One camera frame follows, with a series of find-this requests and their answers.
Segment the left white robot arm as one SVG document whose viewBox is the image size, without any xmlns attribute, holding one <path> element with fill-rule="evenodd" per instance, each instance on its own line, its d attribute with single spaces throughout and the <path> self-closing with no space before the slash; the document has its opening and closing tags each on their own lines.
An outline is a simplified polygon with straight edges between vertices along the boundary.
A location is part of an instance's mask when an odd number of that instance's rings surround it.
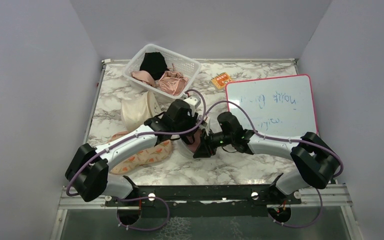
<svg viewBox="0 0 384 240">
<path fill-rule="evenodd" d="M 172 136 L 192 134 L 201 123 L 196 111 L 200 103 L 201 100 L 193 96 L 176 99 L 167 111 L 147 119 L 123 137 L 96 147 L 88 143 L 81 145 L 65 172 L 69 181 L 67 196 L 80 196 L 90 202 L 104 195 L 116 197 L 127 206 L 135 203 L 134 183 L 128 177 L 113 176 L 110 171 L 138 152 L 169 141 Z"/>
</svg>

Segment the dusty pink black-trimmed bra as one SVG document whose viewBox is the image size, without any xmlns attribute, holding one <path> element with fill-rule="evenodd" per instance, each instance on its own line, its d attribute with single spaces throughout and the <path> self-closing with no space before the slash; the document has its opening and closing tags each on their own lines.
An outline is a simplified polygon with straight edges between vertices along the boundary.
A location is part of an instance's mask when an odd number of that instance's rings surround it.
<svg viewBox="0 0 384 240">
<path fill-rule="evenodd" d="M 188 135 L 183 138 L 183 142 L 187 149 L 194 154 L 201 143 L 202 130 L 198 128 L 193 135 Z"/>
</svg>

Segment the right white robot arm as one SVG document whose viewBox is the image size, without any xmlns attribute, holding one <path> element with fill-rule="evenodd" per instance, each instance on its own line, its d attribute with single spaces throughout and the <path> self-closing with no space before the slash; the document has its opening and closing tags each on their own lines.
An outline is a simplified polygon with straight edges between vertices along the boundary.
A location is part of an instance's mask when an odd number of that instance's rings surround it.
<svg viewBox="0 0 384 240">
<path fill-rule="evenodd" d="M 221 113 L 217 121 L 220 132 L 203 129 L 200 137 L 193 138 L 197 144 L 191 150 L 193 158 L 210 158 L 218 148 L 231 145 L 238 153 L 271 155 L 293 161 L 296 169 L 282 173 L 269 187 L 269 199 L 276 204 L 303 188 L 325 189 L 342 169 L 335 152 L 314 132 L 290 139 L 263 135 L 244 129 L 231 112 Z"/>
</svg>

